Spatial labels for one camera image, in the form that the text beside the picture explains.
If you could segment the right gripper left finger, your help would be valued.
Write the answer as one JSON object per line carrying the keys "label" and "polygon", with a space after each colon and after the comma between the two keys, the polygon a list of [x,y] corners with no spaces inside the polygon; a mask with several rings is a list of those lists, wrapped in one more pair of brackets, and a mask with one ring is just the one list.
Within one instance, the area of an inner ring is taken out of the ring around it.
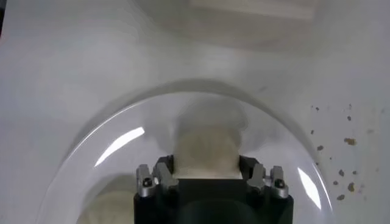
{"label": "right gripper left finger", "polygon": [[163,193],[176,191],[178,179],[173,176],[174,157],[172,155],[160,157],[152,172],[147,164],[141,164],[136,169],[136,188],[140,197],[152,197],[159,187]]}

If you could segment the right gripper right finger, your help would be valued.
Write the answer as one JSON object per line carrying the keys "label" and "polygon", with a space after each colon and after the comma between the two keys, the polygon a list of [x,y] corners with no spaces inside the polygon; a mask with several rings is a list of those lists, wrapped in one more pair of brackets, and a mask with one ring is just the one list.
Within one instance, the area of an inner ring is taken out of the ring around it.
{"label": "right gripper right finger", "polygon": [[240,156],[239,169],[242,178],[258,192],[263,194],[268,191],[274,198],[288,198],[289,188],[284,181],[284,172],[281,166],[274,166],[267,175],[264,165],[255,158]]}

